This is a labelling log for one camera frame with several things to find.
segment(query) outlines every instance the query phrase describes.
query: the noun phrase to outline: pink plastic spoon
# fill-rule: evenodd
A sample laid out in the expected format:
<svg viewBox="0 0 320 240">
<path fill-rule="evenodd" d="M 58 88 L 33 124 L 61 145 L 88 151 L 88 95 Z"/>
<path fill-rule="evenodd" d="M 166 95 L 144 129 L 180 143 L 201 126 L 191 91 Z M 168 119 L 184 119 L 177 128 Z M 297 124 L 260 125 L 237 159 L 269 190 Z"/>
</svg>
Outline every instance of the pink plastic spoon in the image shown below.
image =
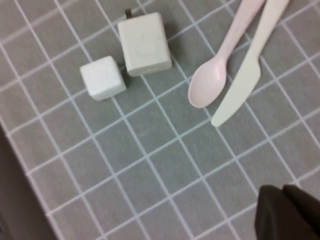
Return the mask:
<svg viewBox="0 0 320 240">
<path fill-rule="evenodd" d="M 193 74 L 188 98 L 194 107 L 208 106 L 221 93 L 226 84 L 227 60 L 264 1 L 242 0 L 218 53 L 214 58 L 202 64 Z"/>
</svg>

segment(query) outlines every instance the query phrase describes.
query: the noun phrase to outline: knife handle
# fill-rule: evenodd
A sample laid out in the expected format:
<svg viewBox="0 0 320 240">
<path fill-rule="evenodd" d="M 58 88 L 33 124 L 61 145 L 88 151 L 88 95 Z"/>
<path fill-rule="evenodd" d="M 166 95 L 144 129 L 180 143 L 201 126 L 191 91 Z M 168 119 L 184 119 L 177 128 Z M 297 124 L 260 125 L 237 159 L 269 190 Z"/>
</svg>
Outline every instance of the knife handle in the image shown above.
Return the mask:
<svg viewBox="0 0 320 240">
<path fill-rule="evenodd" d="M 267 0 L 251 43 L 250 53 L 259 57 L 269 36 L 275 28 L 290 0 Z"/>
<path fill-rule="evenodd" d="M 242 0 L 228 33 L 217 53 L 228 59 L 265 0 Z"/>
</svg>

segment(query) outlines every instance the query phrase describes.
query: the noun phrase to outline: dark object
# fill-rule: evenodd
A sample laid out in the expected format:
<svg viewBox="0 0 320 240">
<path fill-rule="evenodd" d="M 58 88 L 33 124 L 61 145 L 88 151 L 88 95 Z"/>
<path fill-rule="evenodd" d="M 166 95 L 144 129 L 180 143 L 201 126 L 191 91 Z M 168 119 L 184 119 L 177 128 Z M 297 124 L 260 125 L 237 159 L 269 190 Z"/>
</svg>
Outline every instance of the dark object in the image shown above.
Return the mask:
<svg viewBox="0 0 320 240">
<path fill-rule="evenodd" d="M 294 185 L 264 185 L 254 227 L 257 240 L 320 240 L 320 202 Z"/>
<path fill-rule="evenodd" d="M 57 240 L 0 127 L 0 240 Z"/>
<path fill-rule="evenodd" d="M 126 17 L 126 19 L 132 19 L 132 12 L 131 12 L 130 8 L 127 8 L 125 10 L 125 17 Z"/>
</svg>

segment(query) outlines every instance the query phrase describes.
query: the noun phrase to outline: grid pattern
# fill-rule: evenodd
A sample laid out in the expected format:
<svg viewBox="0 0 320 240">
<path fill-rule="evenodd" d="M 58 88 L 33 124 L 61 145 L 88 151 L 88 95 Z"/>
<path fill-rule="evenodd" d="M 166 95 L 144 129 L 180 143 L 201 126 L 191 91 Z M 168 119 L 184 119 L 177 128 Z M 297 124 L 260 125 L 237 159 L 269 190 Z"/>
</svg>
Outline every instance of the grid pattern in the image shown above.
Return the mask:
<svg viewBox="0 0 320 240">
<path fill-rule="evenodd" d="M 260 57 L 259 84 L 213 128 L 259 18 L 215 103 L 192 108 L 188 83 L 239 0 L 0 1 L 0 121 L 59 239 L 249 240 L 261 185 L 320 197 L 319 2 L 292 1 Z M 174 67 L 124 73 L 126 92 L 94 102 L 79 66 L 112 55 L 124 69 L 116 25 L 127 7 L 162 14 Z"/>
</svg>

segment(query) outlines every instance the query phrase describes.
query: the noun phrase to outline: white plastic knife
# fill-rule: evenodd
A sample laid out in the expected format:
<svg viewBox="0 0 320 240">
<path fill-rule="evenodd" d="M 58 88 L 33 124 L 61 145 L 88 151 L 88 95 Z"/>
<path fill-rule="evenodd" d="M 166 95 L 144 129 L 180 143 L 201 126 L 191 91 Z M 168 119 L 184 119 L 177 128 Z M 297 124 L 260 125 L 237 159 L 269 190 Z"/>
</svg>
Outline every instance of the white plastic knife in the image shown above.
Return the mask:
<svg viewBox="0 0 320 240">
<path fill-rule="evenodd" d="M 219 127 L 246 101 L 261 76 L 258 58 L 290 0 L 267 0 L 251 46 L 211 123 Z"/>
</svg>

